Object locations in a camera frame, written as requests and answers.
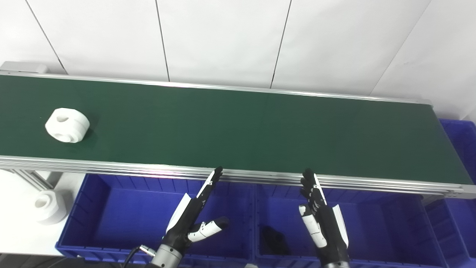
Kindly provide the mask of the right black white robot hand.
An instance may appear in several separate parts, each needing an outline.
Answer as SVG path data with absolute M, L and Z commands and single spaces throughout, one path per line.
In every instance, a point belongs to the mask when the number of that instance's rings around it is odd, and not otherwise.
M 323 268 L 349 268 L 349 239 L 339 205 L 329 206 L 317 175 L 305 169 L 300 182 L 301 195 L 306 199 L 299 213 L 316 248 Z

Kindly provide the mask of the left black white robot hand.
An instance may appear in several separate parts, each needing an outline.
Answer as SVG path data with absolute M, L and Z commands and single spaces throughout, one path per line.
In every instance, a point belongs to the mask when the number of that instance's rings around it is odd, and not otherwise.
M 187 193 L 183 196 L 168 224 L 161 241 L 162 246 L 172 248 L 174 252 L 184 255 L 185 250 L 192 243 L 206 239 L 229 226 L 228 217 L 196 223 L 222 172 L 223 167 L 215 168 L 194 198 Z

